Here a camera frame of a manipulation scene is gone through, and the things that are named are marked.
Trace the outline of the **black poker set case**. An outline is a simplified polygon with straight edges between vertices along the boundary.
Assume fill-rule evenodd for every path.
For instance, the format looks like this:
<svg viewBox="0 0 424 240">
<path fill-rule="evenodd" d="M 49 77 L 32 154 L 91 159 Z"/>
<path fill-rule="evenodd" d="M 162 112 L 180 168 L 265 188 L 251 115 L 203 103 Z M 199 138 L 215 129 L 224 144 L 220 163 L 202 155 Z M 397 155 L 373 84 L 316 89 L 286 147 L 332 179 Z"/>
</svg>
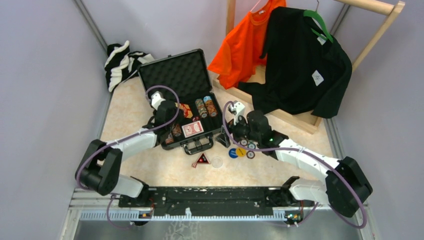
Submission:
<svg viewBox="0 0 424 240">
<path fill-rule="evenodd" d="M 214 145 L 213 136 L 222 130 L 222 110 L 217 98 L 212 92 L 212 85 L 208 74 L 206 60 L 202 49 L 194 49 L 177 55 L 144 63 L 137 68 L 138 75 L 145 89 L 162 85 L 169 89 L 160 89 L 166 100 L 174 100 L 172 91 L 175 91 L 181 104 L 188 104 L 192 110 L 193 117 L 180 117 L 176 123 L 181 127 L 182 134 L 179 137 L 173 136 L 174 142 L 161 146 L 164 150 L 171 150 L 176 147 L 183 147 L 188 155 L 211 149 Z M 201 118 L 195 105 L 196 99 L 211 96 L 217 110 L 217 116 Z M 182 126 L 195 121 L 200 121 L 204 132 L 185 138 Z"/>
</svg>

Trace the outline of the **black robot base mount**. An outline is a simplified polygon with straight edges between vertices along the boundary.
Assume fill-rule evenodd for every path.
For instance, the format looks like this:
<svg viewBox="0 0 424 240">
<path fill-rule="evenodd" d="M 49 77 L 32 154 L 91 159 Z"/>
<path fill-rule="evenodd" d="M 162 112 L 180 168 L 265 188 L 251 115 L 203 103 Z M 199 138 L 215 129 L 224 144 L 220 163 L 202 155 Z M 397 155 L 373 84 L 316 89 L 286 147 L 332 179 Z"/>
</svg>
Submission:
<svg viewBox="0 0 424 240">
<path fill-rule="evenodd" d="M 303 207 L 281 186 L 150 186 L 138 198 L 122 195 L 121 208 L 150 208 L 155 217 L 267 217 L 275 208 Z"/>
</svg>

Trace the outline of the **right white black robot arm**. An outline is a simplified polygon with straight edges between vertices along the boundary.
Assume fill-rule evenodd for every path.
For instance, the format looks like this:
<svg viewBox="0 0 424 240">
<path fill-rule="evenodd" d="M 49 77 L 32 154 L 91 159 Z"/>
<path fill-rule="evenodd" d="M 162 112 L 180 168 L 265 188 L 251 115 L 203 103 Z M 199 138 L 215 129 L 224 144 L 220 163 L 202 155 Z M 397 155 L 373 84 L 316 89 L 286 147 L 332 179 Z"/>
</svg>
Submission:
<svg viewBox="0 0 424 240">
<path fill-rule="evenodd" d="M 287 206 L 312 201 L 330 206 L 337 215 L 351 218 L 357 211 L 367 216 L 364 202 L 373 188 L 357 161 L 318 154 L 273 130 L 268 118 L 258 110 L 244 116 L 245 105 L 228 101 L 222 112 L 223 132 L 236 146 L 262 153 L 293 165 L 314 177 L 290 177 L 281 186 L 281 199 Z"/>
</svg>

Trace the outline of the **orange boxed card deck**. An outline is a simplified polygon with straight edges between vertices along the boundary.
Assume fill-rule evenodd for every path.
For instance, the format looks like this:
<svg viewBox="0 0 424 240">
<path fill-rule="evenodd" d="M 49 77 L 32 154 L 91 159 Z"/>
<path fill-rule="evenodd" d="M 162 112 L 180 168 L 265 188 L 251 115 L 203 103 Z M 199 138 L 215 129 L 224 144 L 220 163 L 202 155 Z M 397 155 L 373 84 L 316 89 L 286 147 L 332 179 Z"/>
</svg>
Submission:
<svg viewBox="0 0 424 240">
<path fill-rule="evenodd" d="M 191 110 L 191 108 L 188 104 L 180 103 L 179 108 L 182 110 L 183 116 L 185 118 L 191 119 L 194 116 L 193 111 Z"/>
</svg>

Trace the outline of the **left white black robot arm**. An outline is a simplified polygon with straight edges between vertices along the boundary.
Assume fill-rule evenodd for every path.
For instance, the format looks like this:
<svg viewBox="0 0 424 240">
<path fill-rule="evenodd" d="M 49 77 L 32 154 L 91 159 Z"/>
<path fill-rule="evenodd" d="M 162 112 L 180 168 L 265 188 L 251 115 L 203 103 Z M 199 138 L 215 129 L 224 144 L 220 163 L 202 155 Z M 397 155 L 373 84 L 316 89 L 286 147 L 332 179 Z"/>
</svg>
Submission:
<svg viewBox="0 0 424 240">
<path fill-rule="evenodd" d="M 174 100 L 165 99 L 160 91 L 151 95 L 153 123 L 121 139 L 93 140 L 75 172 L 77 185 L 101 196 L 124 195 L 130 197 L 136 206 L 146 206 L 150 200 L 148 185 L 142 180 L 121 174 L 121 165 L 126 159 L 165 141 L 171 126 L 181 116 L 180 99 L 175 91 L 172 94 Z"/>
</svg>

